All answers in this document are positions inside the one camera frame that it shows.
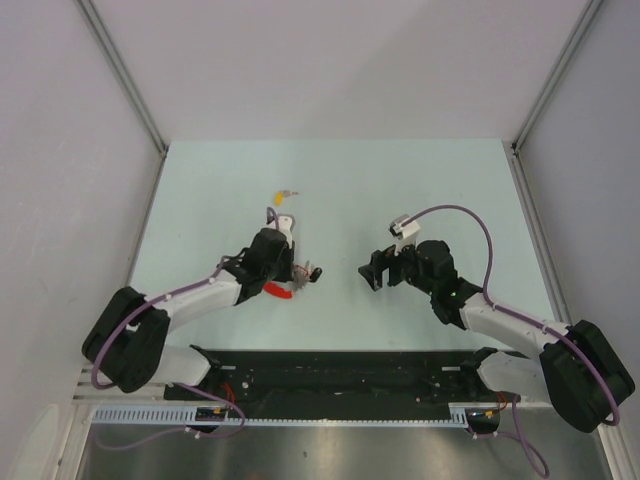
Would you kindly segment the red handled metal key holder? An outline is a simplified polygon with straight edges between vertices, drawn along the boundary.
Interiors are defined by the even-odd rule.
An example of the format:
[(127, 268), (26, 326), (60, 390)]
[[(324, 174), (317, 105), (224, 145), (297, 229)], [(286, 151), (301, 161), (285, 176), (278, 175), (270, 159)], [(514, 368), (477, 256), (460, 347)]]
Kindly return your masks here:
[(287, 284), (273, 281), (267, 282), (263, 287), (263, 291), (278, 299), (291, 300), (298, 291), (302, 290), (310, 282), (309, 275), (294, 270), (292, 281)]

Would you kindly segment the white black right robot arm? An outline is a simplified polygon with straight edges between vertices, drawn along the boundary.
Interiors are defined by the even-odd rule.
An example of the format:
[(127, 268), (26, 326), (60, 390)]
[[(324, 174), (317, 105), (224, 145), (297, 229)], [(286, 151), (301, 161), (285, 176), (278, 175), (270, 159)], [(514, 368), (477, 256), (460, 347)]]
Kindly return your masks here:
[(376, 250), (359, 274), (377, 291), (406, 283), (427, 294), (435, 316), (493, 338), (509, 353), (484, 349), (461, 376), (463, 393), (484, 401), (495, 391), (519, 394), (552, 406), (575, 429), (590, 433), (619, 419), (619, 407), (636, 385), (602, 331), (581, 320), (566, 326), (529, 318), (490, 304), (480, 286), (460, 276), (448, 245), (428, 240)]

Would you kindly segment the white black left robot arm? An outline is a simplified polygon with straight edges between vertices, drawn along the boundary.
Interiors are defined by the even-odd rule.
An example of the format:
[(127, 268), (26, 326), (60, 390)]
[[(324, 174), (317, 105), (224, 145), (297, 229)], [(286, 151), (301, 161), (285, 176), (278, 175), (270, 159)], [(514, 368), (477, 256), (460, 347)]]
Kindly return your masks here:
[(248, 301), (271, 281), (291, 280), (294, 253), (292, 229), (272, 222), (202, 280), (155, 297), (131, 286), (117, 290), (81, 348), (92, 363), (92, 386), (133, 393), (155, 381), (186, 385), (202, 400), (214, 397), (221, 387), (215, 361), (200, 347), (169, 345), (169, 334)]

